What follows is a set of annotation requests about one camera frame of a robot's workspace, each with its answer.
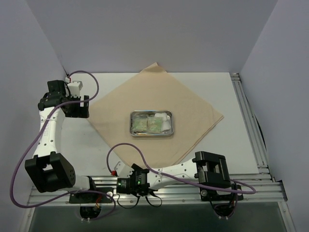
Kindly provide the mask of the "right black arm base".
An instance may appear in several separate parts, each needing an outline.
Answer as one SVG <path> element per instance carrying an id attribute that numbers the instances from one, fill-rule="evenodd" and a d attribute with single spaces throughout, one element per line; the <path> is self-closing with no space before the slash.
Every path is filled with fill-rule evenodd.
<path id="1" fill-rule="evenodd" d="M 221 189 L 242 190 L 241 186 L 235 183 L 232 183 L 229 186 L 228 185 L 217 185 L 217 184 L 215 185 L 202 184 L 202 183 L 200 184 L 202 186 L 210 186 L 210 187 L 221 188 Z M 200 191 L 200 199 L 203 202 L 209 202 L 209 201 L 221 202 L 221 201 L 235 200 L 235 194 L 231 192 L 210 190 L 206 188 L 199 188 L 199 191 Z"/>

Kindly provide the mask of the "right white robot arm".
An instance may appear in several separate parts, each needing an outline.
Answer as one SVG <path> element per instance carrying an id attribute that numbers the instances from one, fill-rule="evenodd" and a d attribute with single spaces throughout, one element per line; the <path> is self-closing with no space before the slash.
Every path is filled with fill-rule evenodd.
<path id="1" fill-rule="evenodd" d="M 133 164 L 132 169 L 128 177 L 117 178 L 117 193 L 146 196 L 180 182 L 214 188 L 216 197 L 222 200 L 232 193 L 225 156 L 210 152 L 196 152 L 193 159 L 165 168 L 142 169 Z"/>

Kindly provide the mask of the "beige cloth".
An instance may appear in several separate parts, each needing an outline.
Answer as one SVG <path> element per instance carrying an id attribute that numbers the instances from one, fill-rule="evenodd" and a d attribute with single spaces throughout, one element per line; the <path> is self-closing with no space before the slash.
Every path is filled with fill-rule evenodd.
<path id="1" fill-rule="evenodd" d="M 169 110 L 170 137 L 133 137 L 130 114 L 136 110 Z M 178 164 L 222 119 L 211 104 L 153 64 L 90 105 L 89 122 L 126 164 L 153 168 Z"/>

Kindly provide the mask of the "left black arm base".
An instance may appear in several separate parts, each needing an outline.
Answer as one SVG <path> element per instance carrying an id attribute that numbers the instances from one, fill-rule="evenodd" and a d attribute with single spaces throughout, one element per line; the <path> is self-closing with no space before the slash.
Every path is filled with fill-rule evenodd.
<path id="1" fill-rule="evenodd" d="M 111 187 L 103 187 L 96 189 L 98 192 L 103 192 L 108 194 L 109 196 L 113 196 L 113 188 Z M 112 199 L 96 193 L 73 193 L 70 195 L 69 203 L 72 204 L 81 204 L 81 203 L 112 203 Z"/>

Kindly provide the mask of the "green gauze packet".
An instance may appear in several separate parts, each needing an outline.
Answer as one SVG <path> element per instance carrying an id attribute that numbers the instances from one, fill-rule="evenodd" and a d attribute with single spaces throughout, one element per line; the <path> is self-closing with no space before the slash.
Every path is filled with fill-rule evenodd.
<path id="1" fill-rule="evenodd" d="M 138 116 L 132 119 L 131 131 L 136 132 L 146 132 L 147 131 L 147 117 Z"/>
<path id="2" fill-rule="evenodd" d="M 158 117 L 148 117 L 147 118 L 147 132 L 151 134 L 157 134 L 161 132 L 161 126 L 162 126 L 163 120 Z"/>

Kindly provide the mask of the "white gauze pad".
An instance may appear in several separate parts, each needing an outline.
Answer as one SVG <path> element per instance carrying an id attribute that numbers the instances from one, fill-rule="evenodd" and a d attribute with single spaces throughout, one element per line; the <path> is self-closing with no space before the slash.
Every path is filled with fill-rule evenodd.
<path id="1" fill-rule="evenodd" d="M 161 132 L 165 133 L 171 129 L 171 125 L 168 121 L 163 121 L 161 126 Z"/>
<path id="2" fill-rule="evenodd" d="M 170 120 L 170 116 L 167 113 L 155 113 L 155 117 L 161 118 L 163 121 Z"/>

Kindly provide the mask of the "stainless steel tray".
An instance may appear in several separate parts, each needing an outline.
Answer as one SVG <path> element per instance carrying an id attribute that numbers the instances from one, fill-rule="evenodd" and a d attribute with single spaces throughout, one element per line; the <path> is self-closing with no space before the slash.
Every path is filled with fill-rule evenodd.
<path id="1" fill-rule="evenodd" d="M 170 137 L 174 134 L 170 110 L 136 110 L 129 116 L 129 132 L 133 137 Z"/>

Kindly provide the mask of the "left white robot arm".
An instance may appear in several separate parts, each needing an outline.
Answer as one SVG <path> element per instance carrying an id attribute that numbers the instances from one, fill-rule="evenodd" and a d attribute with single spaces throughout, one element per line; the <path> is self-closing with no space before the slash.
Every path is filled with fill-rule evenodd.
<path id="1" fill-rule="evenodd" d="M 97 189 L 89 176 L 79 176 L 61 154 L 61 131 L 65 118 L 89 118 L 89 96 L 81 97 L 81 81 L 49 81 L 48 92 L 40 99 L 40 131 L 37 147 L 25 169 L 40 193 L 57 190 L 80 191 L 87 203 L 97 198 Z"/>

